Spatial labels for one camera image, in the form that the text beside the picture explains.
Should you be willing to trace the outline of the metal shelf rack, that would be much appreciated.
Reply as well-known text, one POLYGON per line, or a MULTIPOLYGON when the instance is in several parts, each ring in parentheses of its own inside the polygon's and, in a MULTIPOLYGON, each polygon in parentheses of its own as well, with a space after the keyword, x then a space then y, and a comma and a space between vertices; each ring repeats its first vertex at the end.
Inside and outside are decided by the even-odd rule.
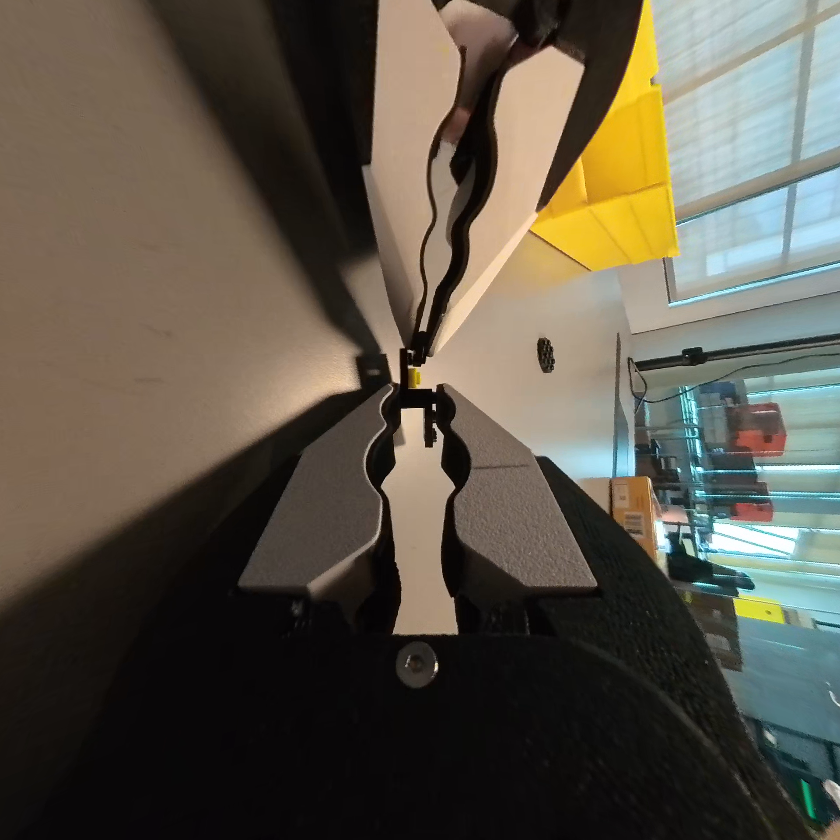
POLYGON ((740 380, 713 382, 655 393, 639 400, 636 418, 636 472, 652 480, 663 510, 685 522, 672 522, 670 541, 700 561, 730 564, 743 560, 787 561, 795 551, 796 528, 772 522, 733 521, 720 516, 721 487, 769 480, 763 470, 772 459, 727 451, 725 409, 755 402, 740 380))

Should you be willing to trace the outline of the yellow plastic bin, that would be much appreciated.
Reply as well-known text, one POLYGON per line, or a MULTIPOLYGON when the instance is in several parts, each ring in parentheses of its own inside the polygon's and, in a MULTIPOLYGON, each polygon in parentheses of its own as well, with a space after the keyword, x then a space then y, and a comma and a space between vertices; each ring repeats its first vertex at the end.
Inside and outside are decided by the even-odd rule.
POLYGON ((679 255, 665 105, 644 1, 616 98, 530 231, 590 271, 679 255))

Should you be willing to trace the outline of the large paned window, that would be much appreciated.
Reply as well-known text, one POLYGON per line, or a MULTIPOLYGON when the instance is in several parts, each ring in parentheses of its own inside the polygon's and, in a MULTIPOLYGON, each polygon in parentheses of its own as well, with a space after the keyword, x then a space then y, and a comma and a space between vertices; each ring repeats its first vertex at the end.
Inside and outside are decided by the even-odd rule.
MULTIPOLYGON (((839 397, 838 368, 816 371, 761 372, 746 365, 713 381, 657 387, 640 395, 650 400, 655 393, 695 387, 713 382, 740 380, 755 402, 780 405, 787 434, 784 455, 771 460, 763 470, 776 503, 773 524, 797 529, 798 540, 790 560, 743 560, 730 564, 700 561, 706 566, 728 567, 730 574, 758 579, 798 574, 817 580, 838 579, 839 542, 839 397)), ((679 545, 670 541, 674 550, 679 545)))
POLYGON ((686 305, 838 268, 839 2, 652 2, 686 305))

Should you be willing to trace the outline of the orange lego box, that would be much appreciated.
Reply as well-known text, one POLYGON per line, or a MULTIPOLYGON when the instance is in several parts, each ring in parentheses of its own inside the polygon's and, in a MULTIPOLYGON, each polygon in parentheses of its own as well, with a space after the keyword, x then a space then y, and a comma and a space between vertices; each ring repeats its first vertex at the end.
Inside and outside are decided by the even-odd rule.
POLYGON ((611 479, 613 519, 632 537, 656 564, 661 565, 665 538, 662 511, 652 480, 646 476, 619 476, 611 479))

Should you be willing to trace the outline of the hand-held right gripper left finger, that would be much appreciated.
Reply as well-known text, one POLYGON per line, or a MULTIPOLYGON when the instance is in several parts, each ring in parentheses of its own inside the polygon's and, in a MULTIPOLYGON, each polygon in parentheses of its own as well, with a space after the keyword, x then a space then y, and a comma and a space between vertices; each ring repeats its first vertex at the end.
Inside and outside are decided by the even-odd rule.
POLYGON ((346 621, 394 621, 402 599, 389 502, 400 425, 384 385, 304 448, 238 579, 249 594, 335 604, 346 621))

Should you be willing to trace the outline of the black light stand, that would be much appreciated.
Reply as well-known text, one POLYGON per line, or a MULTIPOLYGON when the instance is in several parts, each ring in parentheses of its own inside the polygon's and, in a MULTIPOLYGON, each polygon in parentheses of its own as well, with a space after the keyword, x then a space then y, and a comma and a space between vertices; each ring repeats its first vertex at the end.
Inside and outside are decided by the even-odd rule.
POLYGON ((711 364, 714 362, 736 361, 743 359, 759 358, 761 362, 758 366, 766 366, 768 364, 783 363, 783 360, 776 360, 777 356, 802 352, 802 359, 805 358, 806 351, 816 351, 816 356, 822 358, 823 351, 829 349, 826 353, 829 357, 838 355, 835 348, 839 346, 839 333, 825 333, 822 335, 815 335, 803 339, 785 339, 765 343, 753 343, 738 345, 719 350, 704 350, 700 346, 683 349, 680 353, 660 356, 657 358, 635 361, 628 358, 627 370, 630 374, 647 373, 650 371, 672 370, 677 368, 695 368, 704 364, 711 364))

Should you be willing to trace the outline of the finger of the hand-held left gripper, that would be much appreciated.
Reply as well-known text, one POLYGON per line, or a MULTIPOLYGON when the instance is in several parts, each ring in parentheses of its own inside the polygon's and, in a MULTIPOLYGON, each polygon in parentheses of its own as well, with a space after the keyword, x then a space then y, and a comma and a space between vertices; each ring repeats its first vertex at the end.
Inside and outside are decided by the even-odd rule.
POLYGON ((536 219, 584 69, 554 45, 516 45, 487 80, 445 171, 450 257, 423 312, 424 358, 455 335, 536 219))
POLYGON ((371 161, 363 179, 385 290, 403 346, 424 303, 422 249, 434 225, 430 161, 459 94, 463 61, 433 2, 377 14, 371 161))

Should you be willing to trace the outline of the black lego assembly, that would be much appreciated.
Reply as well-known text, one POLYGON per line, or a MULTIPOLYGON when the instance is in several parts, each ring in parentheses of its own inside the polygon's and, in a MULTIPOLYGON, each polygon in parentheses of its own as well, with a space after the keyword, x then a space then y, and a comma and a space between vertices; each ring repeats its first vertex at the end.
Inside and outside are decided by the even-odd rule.
POLYGON ((406 387, 406 369, 408 368, 406 348, 400 350, 399 402, 402 410, 418 409, 423 412, 423 442, 426 448, 432 448, 438 440, 436 393, 434 390, 420 387, 410 390, 406 387))

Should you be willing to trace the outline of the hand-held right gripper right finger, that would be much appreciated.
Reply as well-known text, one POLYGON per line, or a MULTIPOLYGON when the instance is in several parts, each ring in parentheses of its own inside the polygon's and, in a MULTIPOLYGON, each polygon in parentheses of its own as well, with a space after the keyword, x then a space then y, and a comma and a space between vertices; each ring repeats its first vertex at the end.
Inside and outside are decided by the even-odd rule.
POLYGON ((442 468, 453 483, 442 570, 459 621, 528 621, 542 599, 597 582, 531 449, 448 384, 436 390, 442 468))

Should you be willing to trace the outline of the orange storage case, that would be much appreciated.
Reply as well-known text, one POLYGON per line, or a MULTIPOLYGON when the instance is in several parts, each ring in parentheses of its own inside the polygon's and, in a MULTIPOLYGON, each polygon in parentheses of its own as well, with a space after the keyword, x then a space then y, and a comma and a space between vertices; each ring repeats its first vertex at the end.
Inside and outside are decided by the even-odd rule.
POLYGON ((777 402, 745 403, 725 411, 728 452, 766 458, 784 455, 787 434, 777 402))
POLYGON ((717 506, 723 518, 752 523, 769 523, 774 519, 774 504, 764 481, 721 487, 719 498, 717 506))

